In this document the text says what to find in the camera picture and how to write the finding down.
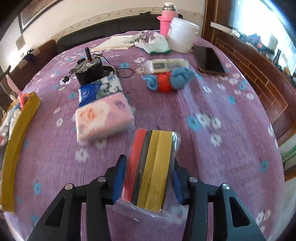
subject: white glove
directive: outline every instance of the white glove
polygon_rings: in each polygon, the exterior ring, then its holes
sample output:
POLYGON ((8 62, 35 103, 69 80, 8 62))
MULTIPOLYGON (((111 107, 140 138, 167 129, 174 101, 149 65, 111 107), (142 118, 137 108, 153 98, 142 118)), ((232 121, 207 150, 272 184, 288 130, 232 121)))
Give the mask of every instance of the white glove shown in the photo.
POLYGON ((154 33, 153 37, 154 39, 152 39, 152 36, 149 37, 148 43, 140 39, 139 42, 134 42, 134 45, 144 49, 148 54, 164 54, 171 51, 166 38, 162 34, 154 33))

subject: metal screw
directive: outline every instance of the metal screw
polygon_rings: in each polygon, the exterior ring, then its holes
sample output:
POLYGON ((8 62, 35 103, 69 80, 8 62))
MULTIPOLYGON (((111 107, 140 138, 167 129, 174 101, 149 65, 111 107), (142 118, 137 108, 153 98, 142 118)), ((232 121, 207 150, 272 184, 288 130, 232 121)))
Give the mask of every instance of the metal screw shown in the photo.
POLYGON ((98 182, 103 183, 106 181, 106 178, 104 176, 98 177, 98 182))
POLYGON ((230 186, 227 183, 222 184, 222 187, 226 190, 230 189, 230 186))
POLYGON ((65 189, 66 190, 70 190, 73 188, 73 185, 71 183, 68 183, 66 186, 65 186, 65 189))
POLYGON ((189 177, 189 181, 190 181, 191 183, 196 183, 198 180, 197 180, 196 177, 189 177))

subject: white container lid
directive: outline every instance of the white container lid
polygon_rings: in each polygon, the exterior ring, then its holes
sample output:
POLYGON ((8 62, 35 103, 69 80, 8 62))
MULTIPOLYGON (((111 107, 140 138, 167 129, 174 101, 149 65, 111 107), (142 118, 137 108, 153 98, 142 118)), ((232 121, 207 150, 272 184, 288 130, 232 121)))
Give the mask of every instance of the white container lid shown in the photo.
POLYGON ((181 19, 181 18, 173 18, 171 24, 176 24, 176 25, 187 25, 188 27, 194 28, 194 29, 199 29, 200 27, 192 22, 189 22, 187 20, 181 19))

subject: pink thermos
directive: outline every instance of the pink thermos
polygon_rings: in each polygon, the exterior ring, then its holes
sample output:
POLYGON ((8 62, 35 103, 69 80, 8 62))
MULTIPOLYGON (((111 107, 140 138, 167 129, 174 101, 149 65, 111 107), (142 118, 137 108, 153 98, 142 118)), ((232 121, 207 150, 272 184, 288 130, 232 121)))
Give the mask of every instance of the pink thermos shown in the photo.
POLYGON ((177 18, 178 10, 176 5, 171 2, 165 2, 163 10, 161 11, 161 16, 163 18, 177 18))
POLYGON ((161 11, 161 16, 157 17, 157 19, 160 21, 160 34, 162 34, 164 37, 167 37, 170 23, 173 18, 177 17, 178 10, 176 8, 176 5, 171 2, 164 3, 163 10, 161 11))

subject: picture frame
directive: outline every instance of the picture frame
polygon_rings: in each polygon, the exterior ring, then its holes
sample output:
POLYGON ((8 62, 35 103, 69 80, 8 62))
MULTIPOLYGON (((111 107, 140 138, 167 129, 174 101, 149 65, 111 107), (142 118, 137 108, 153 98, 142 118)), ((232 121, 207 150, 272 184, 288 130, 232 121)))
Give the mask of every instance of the picture frame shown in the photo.
POLYGON ((32 0, 18 15, 21 34, 42 14, 62 0, 32 0))

